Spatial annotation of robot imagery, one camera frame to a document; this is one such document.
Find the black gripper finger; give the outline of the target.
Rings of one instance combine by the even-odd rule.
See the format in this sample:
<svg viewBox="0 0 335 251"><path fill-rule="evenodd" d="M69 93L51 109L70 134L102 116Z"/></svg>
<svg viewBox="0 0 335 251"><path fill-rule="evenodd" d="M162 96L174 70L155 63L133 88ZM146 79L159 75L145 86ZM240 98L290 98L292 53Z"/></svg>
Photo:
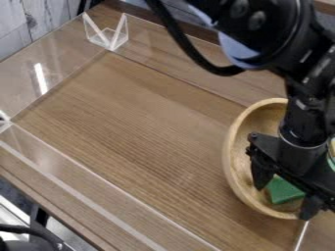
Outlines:
<svg viewBox="0 0 335 251"><path fill-rule="evenodd" d="M254 154L252 156L252 175L254 186L258 190L262 190L268 186L276 173L276 162L268 156Z"/></svg>
<svg viewBox="0 0 335 251"><path fill-rule="evenodd" d="M328 209L325 198L320 195L306 195L302 201L301 219L309 221L321 211Z"/></svg>

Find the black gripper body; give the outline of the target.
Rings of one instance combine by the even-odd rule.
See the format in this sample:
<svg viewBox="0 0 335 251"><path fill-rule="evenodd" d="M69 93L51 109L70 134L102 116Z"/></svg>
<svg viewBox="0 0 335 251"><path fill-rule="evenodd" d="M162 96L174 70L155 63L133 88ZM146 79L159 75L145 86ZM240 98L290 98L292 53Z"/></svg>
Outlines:
<svg viewBox="0 0 335 251"><path fill-rule="evenodd" d="M300 99L269 99L256 103L249 113L265 111L274 105L285 110L280 135L253 132L248 155L268 156L277 165L276 176L305 192L325 198L328 210L335 211L335 170L332 165L329 141L335 134L325 111Z"/></svg>

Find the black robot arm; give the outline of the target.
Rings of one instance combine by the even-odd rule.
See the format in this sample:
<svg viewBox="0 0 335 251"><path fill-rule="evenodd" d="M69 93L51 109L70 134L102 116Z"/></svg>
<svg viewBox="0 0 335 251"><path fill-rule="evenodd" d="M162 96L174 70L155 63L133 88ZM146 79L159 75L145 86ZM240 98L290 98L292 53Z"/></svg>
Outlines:
<svg viewBox="0 0 335 251"><path fill-rule="evenodd" d="M241 70L266 69L286 80L288 108L276 136L249 135L257 189L276 176L304 193L300 218L335 208L335 33L317 19L313 0L186 0L220 32Z"/></svg>

